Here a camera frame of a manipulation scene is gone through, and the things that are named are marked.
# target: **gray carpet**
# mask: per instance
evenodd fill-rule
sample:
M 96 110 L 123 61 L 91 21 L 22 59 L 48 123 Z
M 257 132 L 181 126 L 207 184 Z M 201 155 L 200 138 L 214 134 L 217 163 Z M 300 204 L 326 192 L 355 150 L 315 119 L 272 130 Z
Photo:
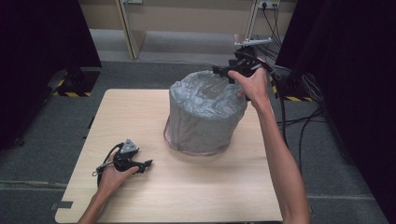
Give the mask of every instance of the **gray carpet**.
M 106 90 L 168 89 L 189 73 L 208 69 L 209 64 L 103 62 L 91 97 L 50 97 L 25 133 L 25 145 L 0 152 L 0 223 L 55 223 L 51 207 L 62 199 Z M 280 120 L 279 101 L 271 96 Z M 316 103 L 286 102 L 287 119 L 309 116 L 317 108 Z M 296 159 L 303 125 L 287 128 Z M 387 223 L 357 168 L 342 157 L 327 123 L 306 126 L 302 163 L 312 223 Z

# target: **electrical socket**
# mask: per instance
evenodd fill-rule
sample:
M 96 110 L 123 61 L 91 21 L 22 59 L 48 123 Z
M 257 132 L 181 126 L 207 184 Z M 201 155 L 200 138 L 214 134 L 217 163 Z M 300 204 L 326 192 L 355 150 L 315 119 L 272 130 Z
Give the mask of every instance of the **electrical socket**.
M 260 3 L 259 3 L 259 8 L 262 8 L 262 3 L 266 3 L 267 4 L 266 9 L 275 8 L 274 4 L 276 4 L 277 7 L 279 7 L 280 0 L 261 0 Z

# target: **human hand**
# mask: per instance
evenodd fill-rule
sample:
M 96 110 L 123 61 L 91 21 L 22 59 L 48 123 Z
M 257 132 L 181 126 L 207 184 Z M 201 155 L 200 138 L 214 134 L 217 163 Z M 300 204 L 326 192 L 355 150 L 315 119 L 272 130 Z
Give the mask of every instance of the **human hand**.
M 114 154 L 109 157 L 109 161 L 113 161 L 113 159 Z M 98 187 L 98 193 L 104 194 L 107 197 L 110 196 L 121 186 L 128 176 L 136 173 L 138 170 L 139 168 L 134 166 L 124 172 L 120 172 L 116 169 L 116 167 L 114 167 L 114 164 L 108 165 L 102 174 L 102 179 Z
M 243 90 L 238 92 L 238 96 L 243 96 L 245 94 L 256 108 L 258 103 L 268 102 L 266 74 L 267 72 L 262 67 L 258 68 L 251 77 L 244 77 L 235 71 L 228 72 L 228 76 L 236 80 L 242 86 Z

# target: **forearm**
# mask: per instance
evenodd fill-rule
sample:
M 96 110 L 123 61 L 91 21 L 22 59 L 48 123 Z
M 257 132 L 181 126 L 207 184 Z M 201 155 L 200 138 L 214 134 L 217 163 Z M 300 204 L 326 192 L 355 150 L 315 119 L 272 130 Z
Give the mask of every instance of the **forearm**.
M 276 124 L 271 105 L 255 104 L 262 127 L 268 165 L 284 223 L 308 223 L 309 212 L 304 182 L 297 164 L 287 148 Z
M 97 219 L 99 218 L 102 207 L 105 205 L 108 198 L 109 195 L 96 192 L 92 196 L 90 204 L 88 205 L 82 217 L 79 219 L 78 223 L 79 224 L 96 223 Z

